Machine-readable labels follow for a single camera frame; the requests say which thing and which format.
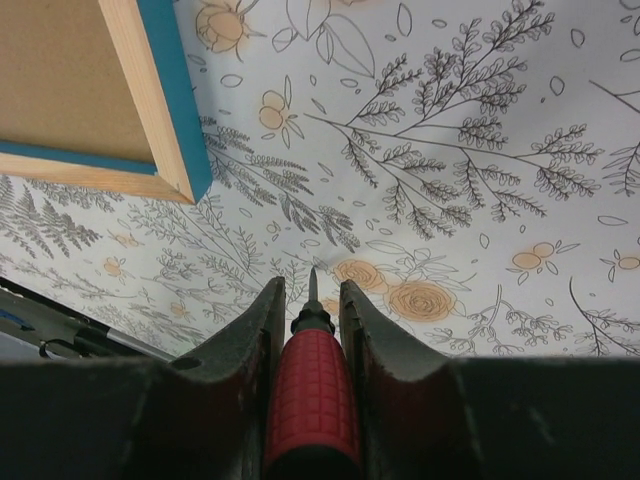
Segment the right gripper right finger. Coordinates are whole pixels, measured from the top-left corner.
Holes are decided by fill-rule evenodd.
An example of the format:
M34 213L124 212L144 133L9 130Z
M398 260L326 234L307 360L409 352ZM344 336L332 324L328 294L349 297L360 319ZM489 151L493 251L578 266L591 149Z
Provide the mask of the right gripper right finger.
M427 346L353 281L341 343L368 479L635 479L639 364L462 357Z

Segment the red handled screwdriver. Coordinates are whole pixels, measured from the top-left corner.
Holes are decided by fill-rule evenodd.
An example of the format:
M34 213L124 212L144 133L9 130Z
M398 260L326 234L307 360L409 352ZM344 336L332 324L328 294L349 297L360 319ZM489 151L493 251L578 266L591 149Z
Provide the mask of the red handled screwdriver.
M355 390L331 316L318 298L315 269L291 333L270 396L263 477L360 479Z

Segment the blue picture frame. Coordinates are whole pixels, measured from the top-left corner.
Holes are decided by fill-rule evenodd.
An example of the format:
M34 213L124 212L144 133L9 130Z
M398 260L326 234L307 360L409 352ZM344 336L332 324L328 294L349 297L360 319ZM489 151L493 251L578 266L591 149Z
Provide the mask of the blue picture frame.
M1 170L198 202L213 177L172 3L3 2Z

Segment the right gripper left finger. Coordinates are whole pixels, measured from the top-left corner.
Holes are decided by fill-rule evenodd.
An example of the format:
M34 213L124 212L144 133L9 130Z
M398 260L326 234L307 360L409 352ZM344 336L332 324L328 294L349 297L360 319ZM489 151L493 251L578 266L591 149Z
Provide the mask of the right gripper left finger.
M5 360L5 479L258 479L285 286L170 362Z

